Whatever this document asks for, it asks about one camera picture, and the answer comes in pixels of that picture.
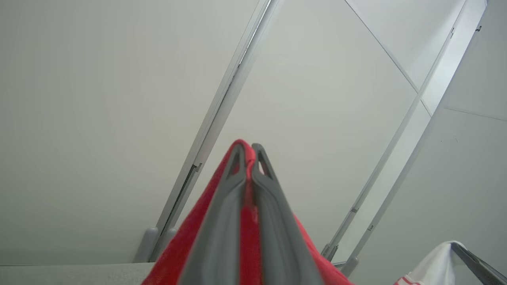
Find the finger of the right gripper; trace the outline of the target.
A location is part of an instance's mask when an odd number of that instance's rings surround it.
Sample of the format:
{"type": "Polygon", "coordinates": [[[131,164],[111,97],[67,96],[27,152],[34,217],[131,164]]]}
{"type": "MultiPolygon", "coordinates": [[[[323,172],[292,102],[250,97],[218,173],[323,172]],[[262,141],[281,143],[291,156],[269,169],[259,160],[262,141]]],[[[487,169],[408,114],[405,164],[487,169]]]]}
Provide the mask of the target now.
{"type": "Polygon", "coordinates": [[[464,246],[451,242],[451,249],[483,285],[507,285],[507,277],[464,246]]]}

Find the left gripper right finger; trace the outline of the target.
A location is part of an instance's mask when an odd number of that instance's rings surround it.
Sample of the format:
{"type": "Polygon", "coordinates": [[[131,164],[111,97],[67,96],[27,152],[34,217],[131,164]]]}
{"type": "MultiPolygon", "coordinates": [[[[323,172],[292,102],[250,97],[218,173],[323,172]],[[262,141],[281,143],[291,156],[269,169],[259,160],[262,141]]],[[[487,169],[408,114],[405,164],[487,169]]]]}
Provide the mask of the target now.
{"type": "Polygon", "coordinates": [[[252,144],[252,148],[263,284],[324,285],[264,147],[252,144]]]}

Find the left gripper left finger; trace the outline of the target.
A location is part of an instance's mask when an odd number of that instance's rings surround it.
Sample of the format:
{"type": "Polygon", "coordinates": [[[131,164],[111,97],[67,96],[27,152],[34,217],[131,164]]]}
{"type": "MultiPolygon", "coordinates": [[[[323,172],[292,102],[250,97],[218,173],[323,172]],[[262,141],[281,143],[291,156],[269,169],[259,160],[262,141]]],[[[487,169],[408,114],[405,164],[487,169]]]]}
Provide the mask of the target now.
{"type": "Polygon", "coordinates": [[[179,277],[179,285],[239,285],[246,154],[234,146],[179,277]]]}

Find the red Bulls basketball jersey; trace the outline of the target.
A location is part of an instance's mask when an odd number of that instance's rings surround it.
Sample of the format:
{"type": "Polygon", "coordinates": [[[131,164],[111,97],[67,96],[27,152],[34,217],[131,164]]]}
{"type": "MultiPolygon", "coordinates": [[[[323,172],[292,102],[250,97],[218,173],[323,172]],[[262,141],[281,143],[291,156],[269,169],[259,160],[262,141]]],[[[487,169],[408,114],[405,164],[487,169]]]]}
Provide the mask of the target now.
{"type": "MultiPolygon", "coordinates": [[[[230,153],[237,144],[243,146],[246,154],[246,187],[240,213],[239,285],[264,285],[263,269],[261,267],[259,214],[252,189],[252,168],[255,164],[256,156],[252,146],[242,139],[234,141],[230,146],[198,202],[185,218],[180,229],[167,245],[162,255],[158,258],[142,285],[179,285],[180,274],[184,269],[185,262],[190,254],[201,223],[205,218],[215,190],[221,180],[230,153]]],[[[324,281],[324,285],[354,285],[339,269],[319,254],[303,225],[295,215],[294,217],[324,281]]]]}

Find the grey metal partition post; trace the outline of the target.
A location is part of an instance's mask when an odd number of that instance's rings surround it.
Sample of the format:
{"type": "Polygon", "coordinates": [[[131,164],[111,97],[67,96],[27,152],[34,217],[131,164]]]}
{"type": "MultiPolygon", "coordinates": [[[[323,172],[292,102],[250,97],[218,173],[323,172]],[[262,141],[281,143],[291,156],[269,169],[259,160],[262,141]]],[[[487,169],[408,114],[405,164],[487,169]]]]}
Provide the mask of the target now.
{"type": "Polygon", "coordinates": [[[385,200],[392,200],[391,190],[436,112],[489,0],[416,0],[423,8],[421,28],[411,32],[419,40],[411,59],[400,43],[388,39],[386,28],[373,20],[372,4],[346,1],[402,73],[409,90],[415,92],[373,171],[322,250],[324,258],[350,276],[376,225],[377,214],[385,212],[385,200]]]}
{"type": "Polygon", "coordinates": [[[133,263],[155,262],[172,237],[202,169],[285,0],[259,0],[154,227],[146,229],[133,263]]]}

